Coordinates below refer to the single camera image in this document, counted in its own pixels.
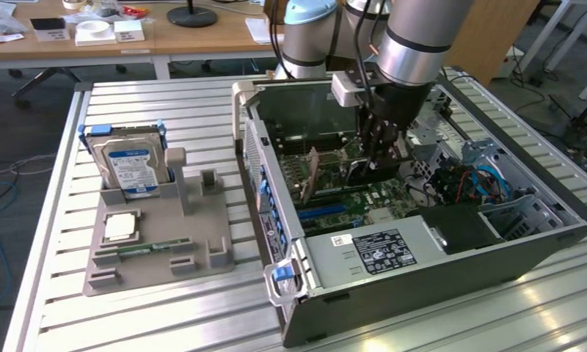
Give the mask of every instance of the office chair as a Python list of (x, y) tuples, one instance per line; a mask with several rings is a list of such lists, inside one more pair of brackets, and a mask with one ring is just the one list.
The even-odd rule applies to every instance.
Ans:
[[(115, 65), (115, 71), (118, 73), (126, 72), (126, 67), (122, 65)], [(26, 94), (35, 86), (38, 86), (49, 77), (57, 73), (63, 74), (75, 83), (81, 82), (77, 75), (71, 72), (69, 67), (47, 67), (41, 71), (41, 73), (29, 82), (18, 88), (18, 90), (10, 95), (14, 99), (15, 107), (19, 109), (27, 109), (30, 107), (30, 101), (21, 99), (21, 96)], [(19, 70), (9, 70), (9, 75), (14, 78), (22, 76)]]

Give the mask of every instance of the wooden desk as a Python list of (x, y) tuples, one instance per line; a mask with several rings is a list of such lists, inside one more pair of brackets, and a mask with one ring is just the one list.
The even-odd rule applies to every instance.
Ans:
[[(444, 63), (461, 66), (487, 84), (536, 3), (537, 0), (475, 0)], [(26, 39), (0, 44), (0, 68), (149, 62), (154, 65), (157, 79), (169, 79), (166, 64), (171, 61), (273, 56), (270, 46), (256, 44), (250, 38), (244, 20), (252, 16), (213, 9), (217, 23), (187, 29), (166, 20), (169, 9), (181, 4), (141, 6), (150, 9), (149, 17), (154, 19), (153, 23), (143, 24), (145, 41), (77, 48), (73, 40), (38, 42), (27, 32)], [(261, 12), (261, 7), (248, 3), (226, 6), (245, 12)], [(35, 4), (17, 4), (14, 16), (30, 26), (30, 18), (58, 17), (70, 12), (62, 8), (59, 0), (39, 0)]]

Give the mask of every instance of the gray parts tray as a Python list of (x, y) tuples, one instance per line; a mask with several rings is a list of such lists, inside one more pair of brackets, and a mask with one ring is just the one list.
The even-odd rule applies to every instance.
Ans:
[[(215, 172), (205, 171), (198, 177), (185, 178), (183, 183), (161, 184), (159, 190), (158, 197), (127, 202), (121, 190), (101, 191), (82, 288), (85, 296), (233, 269), (225, 197)], [(187, 202), (178, 197), (182, 193)], [(133, 234), (107, 241), (106, 220), (127, 213), (134, 218)]]

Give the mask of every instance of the metal slat table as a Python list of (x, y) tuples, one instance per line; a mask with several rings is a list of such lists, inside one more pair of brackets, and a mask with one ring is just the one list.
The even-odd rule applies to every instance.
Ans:
[[(448, 70), (452, 78), (456, 72)], [(230, 85), (240, 76), (94, 84), (75, 92), (3, 351), (282, 351), (234, 162)], [(587, 175), (484, 88), (454, 80), (521, 147), (587, 204)], [(457, 106), (470, 138), (484, 132)], [(82, 296), (101, 178), (79, 123), (162, 119), (186, 149), (185, 176), (222, 175), (236, 269), (166, 285)], [(587, 351), (587, 238), (520, 279), (290, 351)]]

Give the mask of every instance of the desk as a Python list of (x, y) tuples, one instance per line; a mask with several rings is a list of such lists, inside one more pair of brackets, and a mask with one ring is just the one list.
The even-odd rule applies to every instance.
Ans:
[[(446, 70), (448, 77), (456, 72)], [(270, 351), (278, 322), (236, 167), (230, 85), (264, 76), (95, 83), (75, 92), (17, 296), (5, 352)], [(587, 204), (587, 174), (480, 84), (453, 80), (519, 146)], [(473, 140), (485, 136), (454, 104)], [(183, 282), (95, 297), (81, 294), (101, 177), (75, 126), (165, 121), (183, 147), (185, 176), (223, 180), (236, 268)], [(587, 238), (513, 282), (489, 287), (290, 351), (587, 351)]]
[[(461, 66), (487, 84), (536, 3), (537, 0), (475, 0), (445, 65)], [(0, 44), (0, 69), (147, 62), (154, 65), (157, 79), (167, 79), (166, 64), (171, 61), (273, 56), (270, 46), (256, 44), (250, 38), (244, 21), (249, 16), (213, 9), (218, 22), (201, 29), (186, 29), (169, 23), (165, 17), (166, 11), (179, 4), (141, 6), (150, 9), (149, 17), (154, 19), (143, 25), (143, 42), (75, 48), (71, 40), (39, 43), (29, 32), (26, 39)], [(226, 6), (256, 13), (261, 9), (248, 3)], [(59, 0), (39, 0), (35, 4), (17, 4), (14, 16), (29, 26), (29, 18), (70, 12), (62, 8)]]

